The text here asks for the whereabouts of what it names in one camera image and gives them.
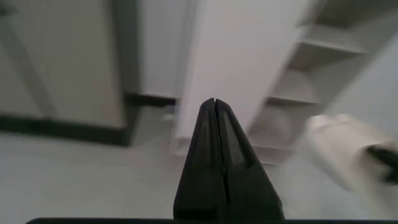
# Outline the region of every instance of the white shelf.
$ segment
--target white shelf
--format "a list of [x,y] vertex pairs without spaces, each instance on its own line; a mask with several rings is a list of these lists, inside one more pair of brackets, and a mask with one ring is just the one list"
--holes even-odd
[[290,111],[267,105],[258,115],[249,134],[253,147],[289,149],[294,136]]
[[271,94],[271,98],[301,103],[319,103],[310,79],[297,70],[286,70]]
[[313,25],[301,43],[354,54],[365,53],[349,30],[324,25]]

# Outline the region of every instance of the open shelf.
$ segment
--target open shelf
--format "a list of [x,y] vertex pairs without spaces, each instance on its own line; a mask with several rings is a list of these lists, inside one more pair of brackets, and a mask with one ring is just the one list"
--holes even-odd
[[271,98],[299,103],[319,103],[310,79],[301,71],[288,69],[281,76]]
[[365,50],[352,39],[348,29],[321,24],[313,25],[301,43],[352,54],[365,53]]
[[268,103],[248,133],[253,147],[289,150],[308,117],[308,107],[275,106]]

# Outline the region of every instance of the white cabinet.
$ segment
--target white cabinet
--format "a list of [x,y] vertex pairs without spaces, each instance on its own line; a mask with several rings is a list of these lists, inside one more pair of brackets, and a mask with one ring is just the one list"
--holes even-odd
[[[3,31],[0,21],[0,34]],[[43,114],[0,44],[0,116],[41,118]]]
[[[306,0],[199,2],[178,141],[190,139],[199,107],[209,98],[229,104],[248,130],[303,32],[297,24],[307,6]],[[186,144],[176,146],[178,153],[187,150]]]
[[11,24],[58,121],[125,125],[110,5],[105,0],[12,0]]

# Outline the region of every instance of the shelving unit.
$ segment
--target shelving unit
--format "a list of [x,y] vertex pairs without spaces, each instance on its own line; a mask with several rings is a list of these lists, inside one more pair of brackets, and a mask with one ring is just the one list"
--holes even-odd
[[312,11],[313,24],[248,133],[263,164],[289,158],[307,118],[321,113],[388,42],[398,29],[393,8],[398,1],[327,0],[313,7],[320,12]]

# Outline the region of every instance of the tiled floor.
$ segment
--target tiled floor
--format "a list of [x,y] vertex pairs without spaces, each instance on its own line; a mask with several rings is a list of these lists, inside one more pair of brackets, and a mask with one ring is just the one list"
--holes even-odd
[[[0,223],[37,217],[172,218],[183,159],[170,121],[143,108],[130,148],[0,134]],[[287,218],[361,218],[350,194],[300,157],[266,167]]]

